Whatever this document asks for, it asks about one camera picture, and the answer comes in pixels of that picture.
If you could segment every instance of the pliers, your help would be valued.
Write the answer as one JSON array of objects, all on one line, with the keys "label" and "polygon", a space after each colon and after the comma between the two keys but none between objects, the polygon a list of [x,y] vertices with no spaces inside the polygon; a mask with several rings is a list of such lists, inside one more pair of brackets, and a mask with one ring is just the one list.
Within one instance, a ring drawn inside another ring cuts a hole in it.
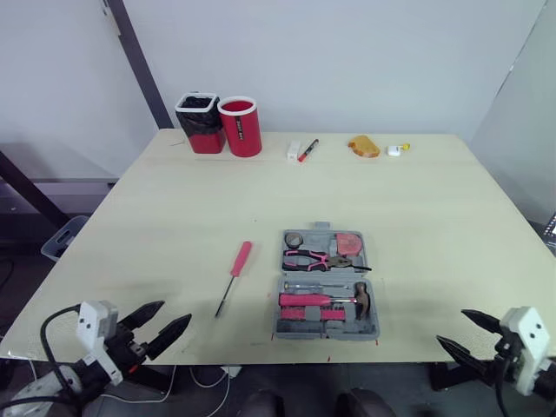
[{"label": "pliers", "polygon": [[326,252],[314,252],[312,250],[289,249],[284,250],[284,256],[305,256],[306,258],[316,259],[318,262],[309,265],[297,265],[291,262],[283,262],[281,267],[285,271],[328,271],[331,268],[347,268],[365,269],[372,271],[371,268],[358,267],[353,262],[343,256],[329,256]]}]

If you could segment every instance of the pink screwdriver handle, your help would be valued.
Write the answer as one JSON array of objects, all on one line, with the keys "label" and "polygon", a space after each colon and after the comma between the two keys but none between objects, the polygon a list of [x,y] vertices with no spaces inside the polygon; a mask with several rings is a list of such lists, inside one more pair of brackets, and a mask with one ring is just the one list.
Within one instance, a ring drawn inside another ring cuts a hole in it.
[{"label": "pink screwdriver handle", "polygon": [[242,272],[243,266],[249,257],[249,252],[251,252],[251,248],[253,247],[253,243],[249,241],[245,241],[242,244],[242,248],[240,249],[240,253],[237,254],[235,258],[234,267],[232,268],[232,276],[240,276]]}]

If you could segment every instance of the white wall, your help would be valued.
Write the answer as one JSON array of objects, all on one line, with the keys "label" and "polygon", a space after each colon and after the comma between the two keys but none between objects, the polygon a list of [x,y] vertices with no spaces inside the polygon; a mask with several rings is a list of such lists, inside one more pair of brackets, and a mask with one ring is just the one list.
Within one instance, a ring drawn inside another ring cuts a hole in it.
[{"label": "white wall", "polygon": [[550,0],[471,149],[529,220],[556,210],[556,1]]},{"label": "white wall", "polygon": [[473,137],[544,0],[126,1],[169,111],[247,95],[265,130]]},{"label": "white wall", "polygon": [[0,4],[0,150],[31,178],[117,178],[156,132],[100,4]]}]

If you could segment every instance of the table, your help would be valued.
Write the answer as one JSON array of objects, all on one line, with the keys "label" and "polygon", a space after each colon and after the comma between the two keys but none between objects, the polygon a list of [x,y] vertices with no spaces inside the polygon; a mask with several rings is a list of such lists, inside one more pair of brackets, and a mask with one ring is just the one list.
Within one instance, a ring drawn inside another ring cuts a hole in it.
[{"label": "table", "polygon": [[[435,335],[481,359],[497,337],[462,308],[501,317],[539,309],[556,354],[555,262],[539,237],[477,162],[450,135],[372,135],[381,149],[411,143],[400,157],[356,156],[354,134],[265,133],[253,158],[191,152],[179,129],[161,130],[90,218],[0,345],[2,356],[44,359],[44,318],[85,299],[109,300],[120,317],[165,300],[136,332],[150,341],[179,315],[186,333],[156,364],[447,361]],[[289,142],[319,146],[301,165]],[[281,233],[314,221],[362,232],[381,336],[374,341],[272,338],[272,299],[281,276]],[[254,249],[215,320],[244,240]],[[60,361],[83,351],[68,315],[49,332]]]}]

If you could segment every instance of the red container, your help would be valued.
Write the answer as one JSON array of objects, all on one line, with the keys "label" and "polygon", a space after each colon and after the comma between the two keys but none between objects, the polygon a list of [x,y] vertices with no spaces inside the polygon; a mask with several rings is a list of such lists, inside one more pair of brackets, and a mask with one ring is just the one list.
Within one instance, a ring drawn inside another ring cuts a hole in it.
[{"label": "red container", "polygon": [[216,94],[187,93],[175,106],[175,115],[196,154],[222,152],[226,137],[222,131],[222,121],[216,108],[217,103],[218,96]]},{"label": "red container", "polygon": [[192,135],[188,136],[189,144],[196,154],[220,154],[226,137],[222,130],[211,135]]},{"label": "red container", "polygon": [[255,156],[261,152],[261,130],[257,103],[245,96],[223,98],[218,103],[220,118],[235,156]]}]

